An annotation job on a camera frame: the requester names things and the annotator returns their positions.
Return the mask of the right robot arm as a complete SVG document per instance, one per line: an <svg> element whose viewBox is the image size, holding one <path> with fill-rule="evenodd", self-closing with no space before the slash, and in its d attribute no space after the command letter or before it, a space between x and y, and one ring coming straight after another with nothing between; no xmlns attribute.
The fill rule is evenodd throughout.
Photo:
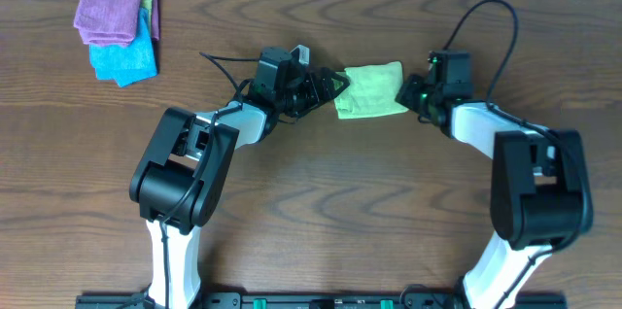
<svg viewBox="0 0 622 309"><path fill-rule="evenodd" d="M532 124L489 100L474 99L465 51L432 51L428 63L428 75L410 76L397 103L492 160L494 233L443 305L512 308L536 269L591 228L593 204L581 137L575 130Z"/></svg>

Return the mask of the light green microfiber cloth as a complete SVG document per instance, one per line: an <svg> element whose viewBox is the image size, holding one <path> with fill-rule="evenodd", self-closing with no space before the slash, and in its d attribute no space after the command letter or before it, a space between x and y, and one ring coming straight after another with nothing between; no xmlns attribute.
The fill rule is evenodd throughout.
<svg viewBox="0 0 622 309"><path fill-rule="evenodd" d="M334 99L340 120L378 118L408 111L396 102L397 93L403 84L403 70L399 61L347 67L338 75L350 82Z"/></svg>

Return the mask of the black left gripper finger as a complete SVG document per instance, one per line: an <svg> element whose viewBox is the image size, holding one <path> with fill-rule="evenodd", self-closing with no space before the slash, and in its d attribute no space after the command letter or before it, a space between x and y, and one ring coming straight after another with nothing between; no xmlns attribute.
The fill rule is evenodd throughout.
<svg viewBox="0 0 622 309"><path fill-rule="evenodd" d="M334 86L328 86L325 90L325 101L326 102L333 101L346 89L347 89L347 86L341 86L338 88L335 88Z"/></svg>
<svg viewBox="0 0 622 309"><path fill-rule="evenodd" d="M350 80L342 73L326 69L326 83L328 89L346 89Z"/></svg>

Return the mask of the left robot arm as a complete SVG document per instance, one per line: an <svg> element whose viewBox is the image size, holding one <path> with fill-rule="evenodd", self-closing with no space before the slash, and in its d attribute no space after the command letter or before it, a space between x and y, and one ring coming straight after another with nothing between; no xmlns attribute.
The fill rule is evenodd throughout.
<svg viewBox="0 0 622 309"><path fill-rule="evenodd" d="M132 176L129 196L152 237L147 308L197 306L200 233L218 206L234 152L265 139L278 123L296 123L350 85L341 73L312 67L302 45L265 48L254 62L254 77L234 82L221 109L167 109Z"/></svg>

